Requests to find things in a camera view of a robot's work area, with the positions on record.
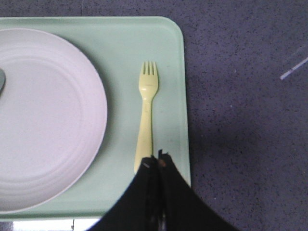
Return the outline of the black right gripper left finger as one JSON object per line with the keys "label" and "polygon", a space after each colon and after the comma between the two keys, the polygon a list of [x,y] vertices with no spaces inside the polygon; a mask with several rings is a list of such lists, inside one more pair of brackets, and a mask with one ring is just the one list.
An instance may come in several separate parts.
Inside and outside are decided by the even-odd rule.
{"label": "black right gripper left finger", "polygon": [[157,231],[160,220],[160,178],[153,156],[143,158],[132,182],[91,231]]}

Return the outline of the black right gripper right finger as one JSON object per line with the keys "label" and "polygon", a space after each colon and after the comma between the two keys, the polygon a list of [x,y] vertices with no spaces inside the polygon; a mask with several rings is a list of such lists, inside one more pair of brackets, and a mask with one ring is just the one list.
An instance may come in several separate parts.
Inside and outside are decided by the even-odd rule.
{"label": "black right gripper right finger", "polygon": [[171,156],[158,151],[158,169],[163,188],[168,231],[235,231],[195,194]]}

